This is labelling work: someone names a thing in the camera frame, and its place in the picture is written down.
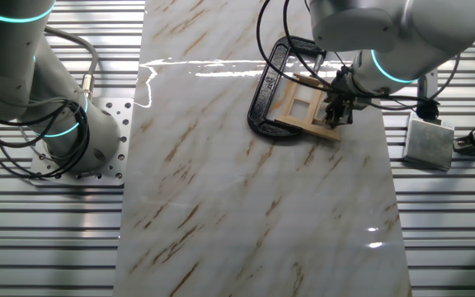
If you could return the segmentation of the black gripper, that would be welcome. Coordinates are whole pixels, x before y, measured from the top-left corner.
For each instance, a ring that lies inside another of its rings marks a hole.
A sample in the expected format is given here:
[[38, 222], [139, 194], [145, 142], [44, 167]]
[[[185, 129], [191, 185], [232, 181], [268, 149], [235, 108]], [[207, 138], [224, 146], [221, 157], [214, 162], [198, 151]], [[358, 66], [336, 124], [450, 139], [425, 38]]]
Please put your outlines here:
[[[340, 108], [333, 104], [334, 101], [346, 103], [347, 106]], [[356, 85], [353, 68], [341, 68], [336, 72], [336, 77], [331, 82], [326, 102], [330, 104], [325, 108], [325, 123], [331, 127], [337, 127], [338, 125], [351, 125], [353, 110], [362, 111], [368, 107], [372, 102], [372, 97]]]

